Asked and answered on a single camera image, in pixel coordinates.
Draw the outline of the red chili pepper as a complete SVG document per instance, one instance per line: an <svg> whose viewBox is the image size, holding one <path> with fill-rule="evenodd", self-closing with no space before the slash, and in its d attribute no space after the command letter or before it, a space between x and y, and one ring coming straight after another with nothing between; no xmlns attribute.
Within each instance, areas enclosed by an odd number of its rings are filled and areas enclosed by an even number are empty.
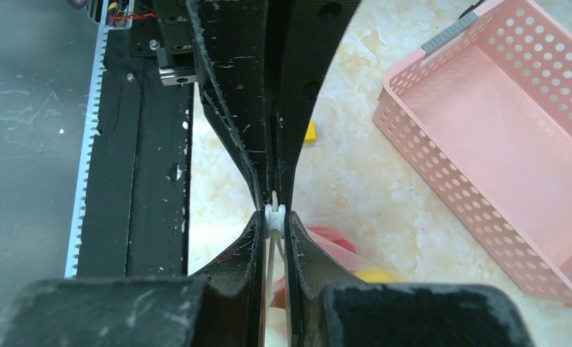
<svg viewBox="0 0 572 347"><path fill-rule="evenodd" d="M336 260L343 260L357 254L357 247L337 228L310 226L307 233L311 239Z"/></svg>

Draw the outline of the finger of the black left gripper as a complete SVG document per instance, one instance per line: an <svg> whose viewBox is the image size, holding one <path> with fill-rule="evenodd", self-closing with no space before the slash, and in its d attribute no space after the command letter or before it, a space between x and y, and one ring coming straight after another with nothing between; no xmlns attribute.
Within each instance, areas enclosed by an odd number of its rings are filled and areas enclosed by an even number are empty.
<svg viewBox="0 0 572 347"><path fill-rule="evenodd" d="M291 1L278 63L276 173L278 200L291 209L296 166L328 68L359 1Z"/></svg>
<svg viewBox="0 0 572 347"><path fill-rule="evenodd" d="M267 1L187 1L205 116L249 187L257 210L270 192L265 99Z"/></svg>

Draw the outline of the yellow toy block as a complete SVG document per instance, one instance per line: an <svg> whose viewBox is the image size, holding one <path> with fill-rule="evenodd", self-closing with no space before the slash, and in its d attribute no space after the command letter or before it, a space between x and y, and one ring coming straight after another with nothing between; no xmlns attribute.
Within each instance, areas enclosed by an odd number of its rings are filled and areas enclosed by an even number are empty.
<svg viewBox="0 0 572 347"><path fill-rule="evenodd" d="M304 136L304 144L312 144L317 141L317 132L314 121L310 121Z"/></svg>

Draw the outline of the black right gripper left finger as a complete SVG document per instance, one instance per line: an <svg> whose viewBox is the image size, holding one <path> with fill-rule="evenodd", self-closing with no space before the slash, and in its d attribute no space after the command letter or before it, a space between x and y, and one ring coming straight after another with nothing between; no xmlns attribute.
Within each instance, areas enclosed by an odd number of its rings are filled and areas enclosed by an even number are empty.
<svg viewBox="0 0 572 347"><path fill-rule="evenodd" d="M0 346L258 346L262 215L183 278L40 280L0 317Z"/></svg>

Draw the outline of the pink plastic basket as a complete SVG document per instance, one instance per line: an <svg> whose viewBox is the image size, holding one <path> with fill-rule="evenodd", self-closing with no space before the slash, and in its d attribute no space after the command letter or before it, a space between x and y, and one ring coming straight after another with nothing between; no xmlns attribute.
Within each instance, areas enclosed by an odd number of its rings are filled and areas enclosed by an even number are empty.
<svg viewBox="0 0 572 347"><path fill-rule="evenodd" d="M388 69L375 125L526 294L572 307L572 36L485 1Z"/></svg>

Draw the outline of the yellow mango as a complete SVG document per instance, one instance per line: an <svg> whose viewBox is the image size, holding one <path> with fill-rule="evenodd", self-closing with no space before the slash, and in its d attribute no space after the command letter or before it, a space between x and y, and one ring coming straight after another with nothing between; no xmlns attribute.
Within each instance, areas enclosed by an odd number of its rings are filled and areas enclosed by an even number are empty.
<svg viewBox="0 0 572 347"><path fill-rule="evenodd" d="M367 268L355 270L353 274L366 283L397 283L398 277L385 268Z"/></svg>

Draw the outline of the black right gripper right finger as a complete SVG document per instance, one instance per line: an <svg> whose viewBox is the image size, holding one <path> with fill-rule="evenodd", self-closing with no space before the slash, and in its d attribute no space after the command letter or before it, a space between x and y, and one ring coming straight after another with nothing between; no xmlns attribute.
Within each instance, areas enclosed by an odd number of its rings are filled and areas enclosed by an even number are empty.
<svg viewBox="0 0 572 347"><path fill-rule="evenodd" d="M291 346L532 346L515 304L492 286L371 284L286 214Z"/></svg>

